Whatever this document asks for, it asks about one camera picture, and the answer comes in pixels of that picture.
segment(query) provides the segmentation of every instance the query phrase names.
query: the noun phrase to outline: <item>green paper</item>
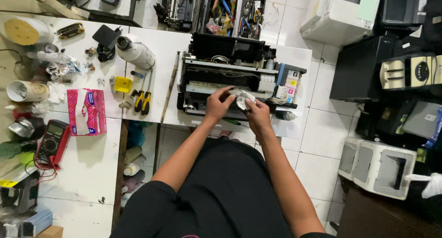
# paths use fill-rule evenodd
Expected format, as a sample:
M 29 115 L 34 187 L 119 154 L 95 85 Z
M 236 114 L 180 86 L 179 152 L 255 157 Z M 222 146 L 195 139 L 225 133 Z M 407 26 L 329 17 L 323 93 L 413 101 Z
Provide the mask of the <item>green paper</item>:
M 361 0 L 356 17 L 362 20 L 372 21 L 373 16 L 376 13 L 377 3 L 378 0 Z

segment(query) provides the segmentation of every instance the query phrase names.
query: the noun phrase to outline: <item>person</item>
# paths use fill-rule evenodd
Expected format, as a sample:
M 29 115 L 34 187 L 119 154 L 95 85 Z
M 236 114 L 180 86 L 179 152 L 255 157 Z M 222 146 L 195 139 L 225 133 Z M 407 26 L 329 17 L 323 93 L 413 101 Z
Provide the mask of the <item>person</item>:
M 207 98 L 201 124 L 130 197 L 111 238 L 334 237 L 290 166 L 267 105 L 248 100 L 245 112 L 264 158 L 251 146 L 207 138 L 235 100 L 230 89 Z

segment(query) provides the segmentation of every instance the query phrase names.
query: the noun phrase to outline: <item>black shirt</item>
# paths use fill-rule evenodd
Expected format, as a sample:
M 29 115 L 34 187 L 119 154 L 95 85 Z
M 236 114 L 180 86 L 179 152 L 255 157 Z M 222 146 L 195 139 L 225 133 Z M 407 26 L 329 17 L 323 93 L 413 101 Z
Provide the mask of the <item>black shirt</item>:
M 178 193 L 161 181 L 143 185 L 110 237 L 292 236 L 261 154 L 241 143 L 207 139 Z

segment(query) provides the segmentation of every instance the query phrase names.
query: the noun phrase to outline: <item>yellow container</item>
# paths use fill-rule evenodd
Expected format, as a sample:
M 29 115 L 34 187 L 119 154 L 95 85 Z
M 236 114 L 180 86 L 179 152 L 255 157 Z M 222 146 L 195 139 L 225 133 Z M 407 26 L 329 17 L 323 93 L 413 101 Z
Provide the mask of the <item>yellow container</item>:
M 126 77 L 116 77 L 115 86 L 113 88 L 125 93 L 130 92 L 130 89 L 132 89 L 132 80 Z

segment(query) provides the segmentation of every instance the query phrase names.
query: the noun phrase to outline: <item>pink tissue box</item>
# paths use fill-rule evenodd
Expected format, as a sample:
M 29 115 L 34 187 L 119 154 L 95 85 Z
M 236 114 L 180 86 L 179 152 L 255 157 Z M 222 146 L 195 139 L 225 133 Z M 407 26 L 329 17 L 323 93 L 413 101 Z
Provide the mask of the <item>pink tissue box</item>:
M 80 106 L 81 113 L 77 113 L 77 117 L 82 115 L 84 117 L 83 129 L 81 132 L 78 130 L 76 121 L 76 106 L 78 99 L 78 89 L 67 90 L 68 95 L 68 110 L 69 110 L 69 123 L 71 125 L 72 136 L 95 136 L 105 134 L 106 129 L 106 114 L 104 111 L 104 94 L 100 89 L 86 89 L 86 97 L 84 98 L 83 106 Z

